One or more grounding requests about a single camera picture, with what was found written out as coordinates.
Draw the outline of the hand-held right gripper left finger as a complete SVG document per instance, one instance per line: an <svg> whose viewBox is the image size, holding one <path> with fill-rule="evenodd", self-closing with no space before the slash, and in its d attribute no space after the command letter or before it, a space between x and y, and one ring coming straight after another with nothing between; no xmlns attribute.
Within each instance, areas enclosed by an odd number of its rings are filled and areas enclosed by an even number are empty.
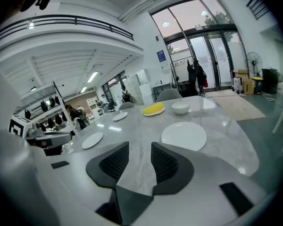
<svg viewBox="0 0 283 226"><path fill-rule="evenodd" d="M114 189L128 162L129 143L123 142L115 148L89 160L86 165L86 173L97 186Z"/></svg>

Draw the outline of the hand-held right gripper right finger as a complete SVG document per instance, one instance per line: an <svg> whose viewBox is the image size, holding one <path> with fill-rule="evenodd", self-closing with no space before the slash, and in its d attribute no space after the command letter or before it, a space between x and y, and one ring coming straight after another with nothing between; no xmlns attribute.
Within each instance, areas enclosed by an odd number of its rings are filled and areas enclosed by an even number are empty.
<svg viewBox="0 0 283 226"><path fill-rule="evenodd" d="M194 166L189 159L157 142L151 143L151 163L157 182L152 189L153 195L177 194L194 175Z"/></svg>

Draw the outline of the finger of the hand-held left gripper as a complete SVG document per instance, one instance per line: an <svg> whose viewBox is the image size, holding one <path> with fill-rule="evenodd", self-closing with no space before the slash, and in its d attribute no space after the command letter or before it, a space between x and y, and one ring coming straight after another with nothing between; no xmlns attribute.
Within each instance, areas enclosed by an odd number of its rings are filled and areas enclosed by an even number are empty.
<svg viewBox="0 0 283 226"><path fill-rule="evenodd" d="M57 146L57 147L53 147L53 148L44 148L43 150L44 150L46 156L61 155L62 146Z"/></svg>

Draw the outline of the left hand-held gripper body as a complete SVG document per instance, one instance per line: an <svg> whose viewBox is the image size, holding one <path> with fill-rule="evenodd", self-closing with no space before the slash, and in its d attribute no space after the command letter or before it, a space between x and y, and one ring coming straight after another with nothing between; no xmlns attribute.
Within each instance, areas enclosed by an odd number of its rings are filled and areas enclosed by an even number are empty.
<svg viewBox="0 0 283 226"><path fill-rule="evenodd" d="M10 119L8 131L41 148L59 147L72 140L71 133L42 131L35 122L16 114Z"/></svg>

